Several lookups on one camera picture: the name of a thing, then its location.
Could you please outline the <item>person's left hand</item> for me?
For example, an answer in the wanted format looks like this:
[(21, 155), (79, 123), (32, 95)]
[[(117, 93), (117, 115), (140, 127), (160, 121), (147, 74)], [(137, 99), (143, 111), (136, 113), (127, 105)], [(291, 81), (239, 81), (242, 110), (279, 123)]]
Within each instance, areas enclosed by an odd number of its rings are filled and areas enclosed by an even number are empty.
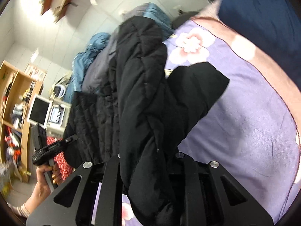
[(49, 171), (52, 173), (53, 184), (60, 185), (63, 181), (59, 166), (56, 162), (53, 166), (48, 166), (45, 164), (38, 166), (36, 169), (37, 184), (34, 192), (38, 202), (43, 202), (51, 194), (50, 187), (45, 177), (45, 173)]

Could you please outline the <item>person's left forearm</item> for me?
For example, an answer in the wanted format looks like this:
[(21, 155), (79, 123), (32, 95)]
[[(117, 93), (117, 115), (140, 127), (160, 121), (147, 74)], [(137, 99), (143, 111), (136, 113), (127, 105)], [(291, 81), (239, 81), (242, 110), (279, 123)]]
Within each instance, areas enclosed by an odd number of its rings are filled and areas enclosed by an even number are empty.
[(50, 190), (46, 190), (43, 188), (42, 190), (34, 190), (30, 198), (21, 206), (15, 207), (9, 203), (7, 203), (7, 205), (15, 215), (28, 218), (29, 215), (35, 209), (37, 209), (38, 206), (40, 206), (41, 203), (44, 202), (50, 194), (51, 194)]

